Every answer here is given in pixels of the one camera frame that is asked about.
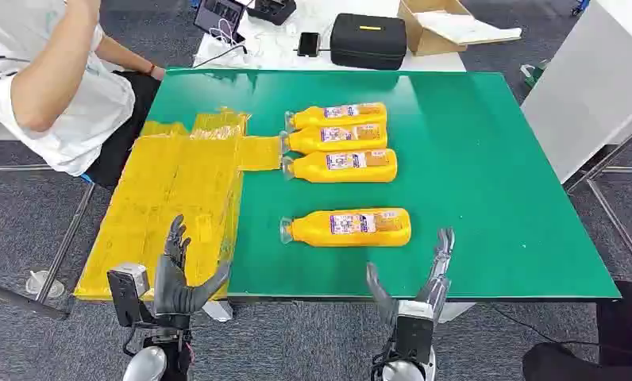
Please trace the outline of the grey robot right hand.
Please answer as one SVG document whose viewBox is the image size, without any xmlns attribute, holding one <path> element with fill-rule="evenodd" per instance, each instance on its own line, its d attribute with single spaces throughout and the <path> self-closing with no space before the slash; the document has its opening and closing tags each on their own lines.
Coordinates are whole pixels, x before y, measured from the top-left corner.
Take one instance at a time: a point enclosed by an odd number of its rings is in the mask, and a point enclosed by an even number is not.
<svg viewBox="0 0 632 381">
<path fill-rule="evenodd" d="M 451 227 L 439 229 L 437 237 L 429 276 L 412 300 L 392 298 L 380 282 L 376 265 L 366 263 L 366 283 L 385 323 L 395 326 L 399 316 L 439 322 L 450 286 L 446 273 L 456 239 Z"/>
</svg>

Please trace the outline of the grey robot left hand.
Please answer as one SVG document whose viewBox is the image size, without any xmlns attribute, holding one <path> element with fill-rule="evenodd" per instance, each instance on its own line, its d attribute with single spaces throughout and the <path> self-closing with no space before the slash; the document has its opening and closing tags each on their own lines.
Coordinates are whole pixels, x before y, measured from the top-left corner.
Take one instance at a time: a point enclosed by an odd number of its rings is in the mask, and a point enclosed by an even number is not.
<svg viewBox="0 0 632 381">
<path fill-rule="evenodd" d="M 183 215 L 177 215 L 170 225 L 164 253 L 159 258 L 154 291 L 154 311 L 157 315 L 197 312 L 229 278 L 231 262 L 224 260 L 203 284 L 196 287 L 187 284 L 183 266 L 191 239 L 183 236 L 186 228 Z"/>
</svg>

